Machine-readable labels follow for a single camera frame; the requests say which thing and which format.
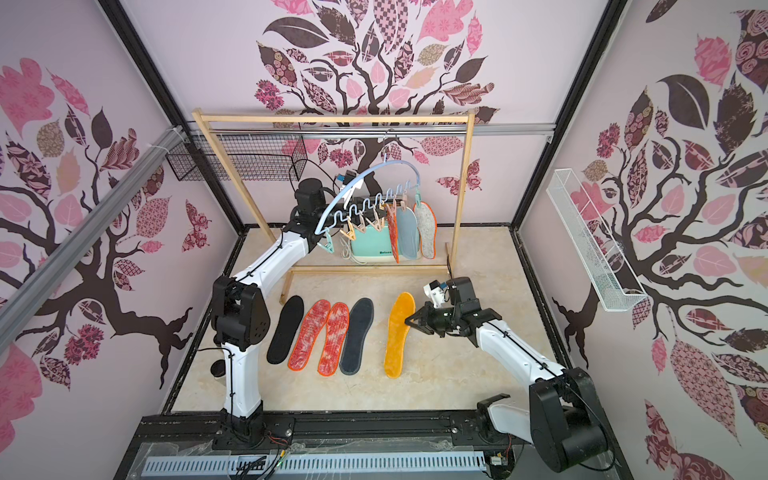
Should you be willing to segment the light blue insole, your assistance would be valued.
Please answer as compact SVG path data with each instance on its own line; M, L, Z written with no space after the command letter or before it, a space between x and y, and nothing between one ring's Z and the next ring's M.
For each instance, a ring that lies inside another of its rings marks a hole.
M416 215L409 207L396 210L399 255L406 260L416 260L420 255L420 234Z

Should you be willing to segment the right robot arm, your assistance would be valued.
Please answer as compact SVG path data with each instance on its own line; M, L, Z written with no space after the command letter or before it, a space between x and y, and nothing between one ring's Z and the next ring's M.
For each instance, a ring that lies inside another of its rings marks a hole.
M517 335L492 308L484 308L468 277L424 287L428 300L404 323L424 334L461 337L498 361L528 388L528 407L516 407L504 395L478 406L494 432L534 447L550 470L584 467L607 453L616 466L617 442L591 377L581 368L567 368L541 354Z

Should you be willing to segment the black insole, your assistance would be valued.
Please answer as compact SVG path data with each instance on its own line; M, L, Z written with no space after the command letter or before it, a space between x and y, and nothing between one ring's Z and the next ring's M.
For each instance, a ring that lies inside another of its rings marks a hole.
M277 327L267 350L266 360L269 364L279 365L287 359L303 317L303 298L298 295L291 296L282 307Z

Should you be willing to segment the dark grey insole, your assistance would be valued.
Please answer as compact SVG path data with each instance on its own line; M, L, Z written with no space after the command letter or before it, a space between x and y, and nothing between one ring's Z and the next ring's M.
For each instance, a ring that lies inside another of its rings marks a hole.
M364 343L373 320L373 301L367 297L359 299L350 311L350 323L339 362L342 374L352 376L359 372Z

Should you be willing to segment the red patterned insole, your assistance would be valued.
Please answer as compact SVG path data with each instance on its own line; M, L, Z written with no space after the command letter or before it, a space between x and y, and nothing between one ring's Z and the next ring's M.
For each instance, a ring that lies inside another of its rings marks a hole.
M303 370L311 356L314 344L327 324L331 303L321 299L315 302L303 318L296 345L288 359L288 368L292 371Z
M330 377L337 371L349 324L349 307L342 302L333 304L329 312L325 342L318 364L318 373L321 376Z

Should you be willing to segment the orange edged insole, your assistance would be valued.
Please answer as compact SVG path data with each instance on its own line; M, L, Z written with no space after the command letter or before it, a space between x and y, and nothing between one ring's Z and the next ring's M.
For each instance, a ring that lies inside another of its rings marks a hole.
M436 257L437 221L431 207L424 201L414 206L417 227L420 235L421 254L426 259Z

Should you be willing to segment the light blue clip hanger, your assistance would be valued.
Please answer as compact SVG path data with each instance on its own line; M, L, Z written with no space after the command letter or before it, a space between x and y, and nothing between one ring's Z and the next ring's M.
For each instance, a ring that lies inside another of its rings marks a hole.
M406 180L404 183L400 183L393 188L383 190L381 193L376 193L374 195L369 195L368 197L365 197L364 205L366 207L371 207L371 208L383 207L387 202L398 200L402 198L410 190L416 190L421 186L420 173L416 168L416 166L410 162L403 161L403 160L392 160L392 161L387 161L387 162L383 162L381 164L372 166L364 170L363 172L359 173L353 182L344 186L340 190L340 192L331 200L330 204L325 208L325 210L322 212L322 213L325 213L331 210L335 211L336 226L333 228L341 227L343 223L346 223L354 214L357 213L357 208L354 205L350 206L350 202L353 199L354 193L364 186L366 179L373 176L379 170L382 170L388 167L397 167L397 166L403 166L403 167L409 168L414 175L414 179ZM324 243L319 242L318 246L324 249L325 251L327 251L328 253L334 252L332 234L330 233L330 231L333 228L327 231L314 231L313 233L313 235L317 237L319 240L321 239L325 240Z

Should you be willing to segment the yellow insole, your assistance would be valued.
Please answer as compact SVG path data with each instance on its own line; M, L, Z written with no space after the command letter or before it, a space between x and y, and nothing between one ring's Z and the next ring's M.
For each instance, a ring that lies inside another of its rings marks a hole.
M384 359L384 371L388 378L396 379L402 374L404 350L410 326L405 320L415 313L415 300L411 293L401 293L391 311L388 320L387 346Z

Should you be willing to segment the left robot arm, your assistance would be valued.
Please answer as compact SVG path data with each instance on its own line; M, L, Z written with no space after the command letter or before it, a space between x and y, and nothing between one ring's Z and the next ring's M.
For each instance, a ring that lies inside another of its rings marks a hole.
M241 272L220 276L212 287L214 343L223 350L223 425L228 434L246 445L256 445L263 438L259 344L271 323L265 297L317 245L315 230L328 206L329 192L319 179L300 181L291 219L274 244Z

